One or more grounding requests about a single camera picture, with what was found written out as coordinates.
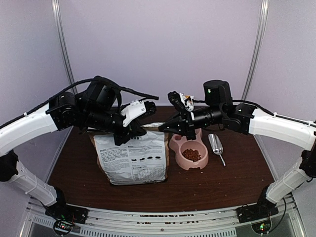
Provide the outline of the brown pet food bag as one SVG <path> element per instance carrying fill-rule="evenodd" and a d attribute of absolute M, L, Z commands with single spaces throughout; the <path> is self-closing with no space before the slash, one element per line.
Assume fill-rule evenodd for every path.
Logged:
<path fill-rule="evenodd" d="M 157 126 L 145 130 L 144 136 L 133 137 L 120 146 L 114 144 L 112 134 L 88 134 L 97 153 L 97 164 L 110 184 L 140 185 L 167 179 L 169 134 L 158 131 Z"/>

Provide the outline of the pink double pet bowl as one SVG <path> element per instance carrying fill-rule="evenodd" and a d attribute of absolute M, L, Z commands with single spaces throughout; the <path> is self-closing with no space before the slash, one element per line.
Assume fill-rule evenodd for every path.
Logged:
<path fill-rule="evenodd" d="M 184 170 L 203 169 L 208 164 L 208 149 L 202 141 L 202 130 L 196 129 L 195 133 L 195 140 L 174 134 L 169 142 L 170 149 L 175 152 L 176 163 Z"/>

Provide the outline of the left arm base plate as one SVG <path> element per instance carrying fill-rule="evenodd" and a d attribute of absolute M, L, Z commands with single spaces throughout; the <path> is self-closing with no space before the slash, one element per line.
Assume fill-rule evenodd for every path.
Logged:
<path fill-rule="evenodd" d="M 71 205 L 66 205 L 65 207 L 44 206 L 44 208 L 47 216 L 71 224 L 85 224 L 89 212 L 86 208 Z"/>

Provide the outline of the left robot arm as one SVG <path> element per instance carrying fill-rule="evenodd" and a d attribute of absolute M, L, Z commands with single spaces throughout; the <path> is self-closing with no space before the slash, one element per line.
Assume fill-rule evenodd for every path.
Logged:
<path fill-rule="evenodd" d="M 0 180 L 11 182 L 39 200 L 60 219 L 71 215 L 63 191 L 37 178 L 18 158 L 14 149 L 44 134 L 78 127 L 93 128 L 114 136 L 115 145 L 146 131 L 137 119 L 158 99 L 95 76 L 70 84 L 46 101 L 0 127 Z"/>

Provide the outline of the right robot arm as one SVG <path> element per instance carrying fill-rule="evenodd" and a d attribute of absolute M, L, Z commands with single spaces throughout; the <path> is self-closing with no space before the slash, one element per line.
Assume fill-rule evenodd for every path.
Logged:
<path fill-rule="evenodd" d="M 210 80 L 203 89 L 207 107 L 198 110 L 192 109 L 192 100 L 183 94 L 170 92 L 168 100 L 178 113 L 159 126 L 159 131 L 195 140 L 196 129 L 222 124 L 237 133 L 267 136 L 303 149 L 292 168 L 262 190 L 253 207 L 256 217 L 265 217 L 284 196 L 316 177 L 315 122 L 272 113 L 254 102 L 234 100 L 227 81 Z"/>

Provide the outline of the metal food scoop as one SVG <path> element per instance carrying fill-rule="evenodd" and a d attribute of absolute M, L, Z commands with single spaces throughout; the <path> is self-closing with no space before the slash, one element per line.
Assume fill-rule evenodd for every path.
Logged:
<path fill-rule="evenodd" d="M 208 135 L 208 140 L 210 142 L 210 145 L 211 145 L 213 153 L 220 157 L 220 159 L 222 161 L 222 164 L 225 167 L 226 166 L 226 162 L 225 162 L 225 160 L 224 160 L 224 158 L 222 156 L 223 145 L 222 145 L 219 137 L 216 134 L 214 134 L 214 133 L 210 133 Z"/>

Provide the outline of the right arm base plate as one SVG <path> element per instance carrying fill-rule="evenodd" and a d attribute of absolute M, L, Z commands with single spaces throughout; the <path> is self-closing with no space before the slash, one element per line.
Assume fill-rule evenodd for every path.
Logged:
<path fill-rule="evenodd" d="M 277 207 L 272 207 L 266 209 L 259 204 L 243 205 L 236 209 L 238 221 L 240 223 L 252 222 L 259 219 L 268 218 L 271 215 L 276 215 L 279 213 Z"/>

